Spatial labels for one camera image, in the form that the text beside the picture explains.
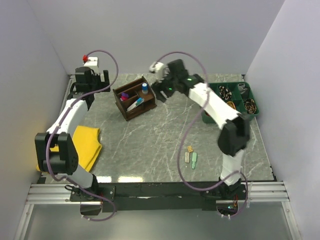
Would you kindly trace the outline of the blue capped small bottle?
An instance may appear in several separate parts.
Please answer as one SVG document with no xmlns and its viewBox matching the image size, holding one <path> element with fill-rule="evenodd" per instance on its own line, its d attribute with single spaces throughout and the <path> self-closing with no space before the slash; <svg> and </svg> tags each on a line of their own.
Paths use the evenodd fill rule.
<svg viewBox="0 0 320 240">
<path fill-rule="evenodd" d="M 148 90 L 148 84 L 146 82 L 144 82 L 142 85 L 141 85 L 141 91 L 144 95 L 147 95 L 149 90 Z"/>
</svg>

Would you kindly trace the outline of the dark purple highlighter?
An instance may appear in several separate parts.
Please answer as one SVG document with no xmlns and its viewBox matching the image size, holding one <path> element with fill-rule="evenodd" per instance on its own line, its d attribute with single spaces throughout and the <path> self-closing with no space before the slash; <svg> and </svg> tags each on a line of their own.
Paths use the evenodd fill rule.
<svg viewBox="0 0 320 240">
<path fill-rule="evenodd" d="M 129 98 L 129 95 L 128 95 L 127 93 L 125 93 L 125 92 L 122 92 L 122 93 L 121 93 L 121 96 L 122 96 L 122 97 Z"/>
</svg>

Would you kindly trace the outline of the green capped white marker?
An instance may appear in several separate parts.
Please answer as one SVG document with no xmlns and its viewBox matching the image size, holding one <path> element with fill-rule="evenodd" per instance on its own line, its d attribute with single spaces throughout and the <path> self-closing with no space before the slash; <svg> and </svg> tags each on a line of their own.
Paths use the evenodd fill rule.
<svg viewBox="0 0 320 240">
<path fill-rule="evenodd" d="M 140 104 L 141 104 L 141 102 L 142 102 L 142 99 L 137 99 L 130 107 L 129 107 L 129 109 L 130 110 L 132 110 L 132 109 L 134 109 L 134 108 L 136 108 L 137 106 L 139 106 Z"/>
</svg>

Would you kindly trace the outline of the light green clip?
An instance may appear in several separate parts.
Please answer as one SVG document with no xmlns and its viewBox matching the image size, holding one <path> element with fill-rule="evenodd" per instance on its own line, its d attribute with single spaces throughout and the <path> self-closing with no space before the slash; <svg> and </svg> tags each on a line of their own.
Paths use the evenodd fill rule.
<svg viewBox="0 0 320 240">
<path fill-rule="evenodd" d="M 195 170 L 197 166 L 197 160 L 198 160 L 198 154 L 196 152 L 193 152 L 191 154 L 191 169 Z"/>
</svg>

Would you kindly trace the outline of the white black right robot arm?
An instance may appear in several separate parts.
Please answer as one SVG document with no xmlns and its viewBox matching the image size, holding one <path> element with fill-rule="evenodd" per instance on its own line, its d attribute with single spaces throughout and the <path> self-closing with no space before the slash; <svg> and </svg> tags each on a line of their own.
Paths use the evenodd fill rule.
<svg viewBox="0 0 320 240">
<path fill-rule="evenodd" d="M 222 198 L 231 199 L 241 184 L 242 160 L 250 140 L 250 117 L 227 105 L 200 75 L 189 74 L 181 59 L 168 64 L 154 62 L 149 72 L 156 75 L 151 88 L 158 100 L 165 102 L 173 93 L 180 92 L 198 104 L 219 127 L 217 144 L 223 161 L 215 187 Z"/>
</svg>

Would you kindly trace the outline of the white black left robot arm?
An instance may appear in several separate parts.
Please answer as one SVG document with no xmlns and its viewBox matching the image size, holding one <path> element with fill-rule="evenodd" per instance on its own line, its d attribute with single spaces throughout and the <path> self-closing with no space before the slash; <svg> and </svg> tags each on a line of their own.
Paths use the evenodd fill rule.
<svg viewBox="0 0 320 240">
<path fill-rule="evenodd" d="M 109 72 L 98 73 L 82 66 L 76 68 L 74 76 L 58 119 L 46 132 L 35 136 L 37 164 L 41 172 L 50 174 L 57 182 L 67 180 L 79 186 L 82 195 L 94 201 L 100 195 L 99 184 L 96 176 L 80 165 L 73 135 L 95 100 L 94 94 L 110 91 Z"/>
</svg>

